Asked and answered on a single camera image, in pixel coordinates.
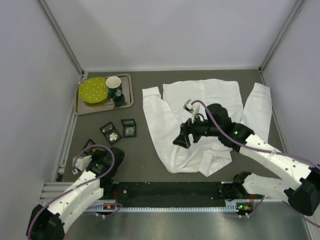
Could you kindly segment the round clear blue brooch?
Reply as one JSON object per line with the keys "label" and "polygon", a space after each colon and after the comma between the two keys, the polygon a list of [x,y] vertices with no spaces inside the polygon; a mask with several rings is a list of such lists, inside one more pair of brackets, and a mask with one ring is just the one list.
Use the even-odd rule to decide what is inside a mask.
{"label": "round clear blue brooch", "polygon": [[135,127],[134,126],[126,127],[125,128],[125,134],[127,136],[133,136],[135,134]]}

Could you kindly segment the black square frame left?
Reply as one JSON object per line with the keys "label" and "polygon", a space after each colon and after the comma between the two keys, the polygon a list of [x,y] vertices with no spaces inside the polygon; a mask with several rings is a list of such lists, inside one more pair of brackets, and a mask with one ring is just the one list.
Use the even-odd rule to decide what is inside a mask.
{"label": "black square frame left", "polygon": [[[103,125],[102,127],[99,128],[101,133],[104,135],[104,137],[106,138],[106,140],[108,141],[108,143],[110,145],[113,145],[115,143],[117,143],[119,140],[122,139],[122,136],[120,135],[120,133],[117,131],[117,129],[115,128],[114,124],[110,121],[108,123],[106,123],[105,125]],[[118,138],[116,141],[110,141],[109,139],[109,135],[111,133],[115,133],[118,135]]]}

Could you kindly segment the white cup dark base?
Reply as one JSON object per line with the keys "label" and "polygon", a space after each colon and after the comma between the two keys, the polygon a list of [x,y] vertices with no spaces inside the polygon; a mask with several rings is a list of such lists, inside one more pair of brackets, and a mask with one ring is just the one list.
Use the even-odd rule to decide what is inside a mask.
{"label": "white cup dark base", "polygon": [[108,88],[108,97],[110,99],[115,99],[122,95],[122,81],[118,76],[108,77],[105,85]]}

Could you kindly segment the black square frame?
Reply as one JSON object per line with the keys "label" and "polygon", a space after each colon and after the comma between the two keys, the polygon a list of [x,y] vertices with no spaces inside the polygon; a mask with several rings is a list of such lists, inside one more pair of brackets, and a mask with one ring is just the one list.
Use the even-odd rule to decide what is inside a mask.
{"label": "black square frame", "polygon": [[[105,125],[103,125],[102,127],[99,128],[101,133],[104,135],[104,137],[106,138],[106,140],[108,141],[108,143],[110,145],[113,145],[115,143],[117,143],[119,140],[122,139],[122,136],[120,135],[120,133],[117,131],[117,129],[115,128],[114,124],[110,121],[108,123],[106,123]],[[118,138],[116,141],[110,141],[109,139],[109,135],[111,133],[115,133],[118,135]]]}
{"label": "black square frame", "polygon": [[137,125],[134,118],[122,119],[121,123],[124,138],[135,138],[137,136]]}
{"label": "black square frame", "polygon": [[91,138],[89,138],[89,139],[86,141],[83,149],[86,149],[86,148],[88,148],[89,146],[92,146],[92,145],[95,145],[95,142],[94,142]]}

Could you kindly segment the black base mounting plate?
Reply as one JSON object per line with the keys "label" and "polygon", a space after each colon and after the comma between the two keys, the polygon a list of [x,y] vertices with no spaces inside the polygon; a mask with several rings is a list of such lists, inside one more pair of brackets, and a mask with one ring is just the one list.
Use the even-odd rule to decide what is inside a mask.
{"label": "black base mounting plate", "polygon": [[224,207],[225,201],[250,198],[232,183],[119,182],[108,184],[101,199],[115,200],[125,208],[202,208]]}

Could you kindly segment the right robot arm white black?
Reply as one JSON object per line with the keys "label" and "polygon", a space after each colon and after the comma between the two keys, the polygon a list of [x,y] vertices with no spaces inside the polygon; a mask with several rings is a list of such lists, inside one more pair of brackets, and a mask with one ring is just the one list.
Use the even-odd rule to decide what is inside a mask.
{"label": "right robot arm white black", "polygon": [[234,195],[261,195],[281,200],[304,216],[312,216],[320,205],[320,167],[300,156],[281,152],[242,123],[231,120],[221,104],[206,106],[188,100],[183,108],[192,114],[180,125],[174,145],[190,148],[202,137],[216,137],[222,145],[249,157],[277,175],[270,178],[242,172],[233,179]]}

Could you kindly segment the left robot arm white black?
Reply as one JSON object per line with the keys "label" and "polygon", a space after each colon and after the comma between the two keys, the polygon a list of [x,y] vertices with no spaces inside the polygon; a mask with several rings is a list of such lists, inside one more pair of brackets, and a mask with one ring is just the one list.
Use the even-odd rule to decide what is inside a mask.
{"label": "left robot arm white black", "polygon": [[125,158],[119,148],[92,145],[85,148],[72,161],[78,179],[63,193],[46,205],[38,204],[31,213],[26,237],[29,240],[62,240],[72,224],[95,201],[104,196],[105,189]]}

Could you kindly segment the silver metal tray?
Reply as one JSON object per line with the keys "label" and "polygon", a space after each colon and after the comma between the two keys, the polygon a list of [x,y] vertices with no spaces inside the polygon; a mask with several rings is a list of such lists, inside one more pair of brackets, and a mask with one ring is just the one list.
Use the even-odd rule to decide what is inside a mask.
{"label": "silver metal tray", "polygon": [[92,114],[121,108],[129,108],[134,103],[131,76],[118,74],[121,80],[121,95],[111,98],[111,89],[107,87],[109,76],[93,77],[79,81],[75,87],[74,112],[78,115]]}

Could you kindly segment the black square frame right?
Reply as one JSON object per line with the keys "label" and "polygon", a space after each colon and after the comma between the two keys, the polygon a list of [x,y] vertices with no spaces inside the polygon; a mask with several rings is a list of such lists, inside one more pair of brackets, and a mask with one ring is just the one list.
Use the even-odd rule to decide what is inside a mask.
{"label": "black square frame right", "polygon": [[122,119],[121,123],[124,138],[135,138],[137,136],[137,125],[134,118]]}

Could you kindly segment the sparkly snowflake brooch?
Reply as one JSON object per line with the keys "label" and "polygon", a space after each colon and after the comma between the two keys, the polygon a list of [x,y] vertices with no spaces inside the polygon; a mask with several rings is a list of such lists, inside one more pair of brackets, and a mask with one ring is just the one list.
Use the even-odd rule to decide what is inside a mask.
{"label": "sparkly snowflake brooch", "polygon": [[109,140],[111,142],[116,141],[117,139],[118,139],[118,135],[116,133],[113,132],[109,135]]}

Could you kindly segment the white shirt garment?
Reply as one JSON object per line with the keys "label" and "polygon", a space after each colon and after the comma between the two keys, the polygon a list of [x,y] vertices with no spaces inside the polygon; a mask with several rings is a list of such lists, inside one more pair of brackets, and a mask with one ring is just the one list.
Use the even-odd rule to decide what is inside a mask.
{"label": "white shirt garment", "polygon": [[232,162],[231,149],[216,137],[202,137],[186,149],[174,145],[180,125],[191,114],[184,110],[187,100],[201,100],[206,105],[218,103],[227,109],[233,122],[244,124],[261,139],[269,138],[272,118],[270,88],[255,83],[242,103],[239,84],[220,79],[178,81],[143,89],[143,111],[159,159],[170,173],[200,172],[208,177]]}

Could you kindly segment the green polka dot plate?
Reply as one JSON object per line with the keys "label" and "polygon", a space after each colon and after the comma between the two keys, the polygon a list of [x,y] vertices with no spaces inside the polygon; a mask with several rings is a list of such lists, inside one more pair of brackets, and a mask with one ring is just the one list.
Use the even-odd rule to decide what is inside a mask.
{"label": "green polka dot plate", "polygon": [[106,100],[109,92],[106,80],[104,77],[93,77],[85,80],[78,90],[81,100],[88,104],[98,104]]}

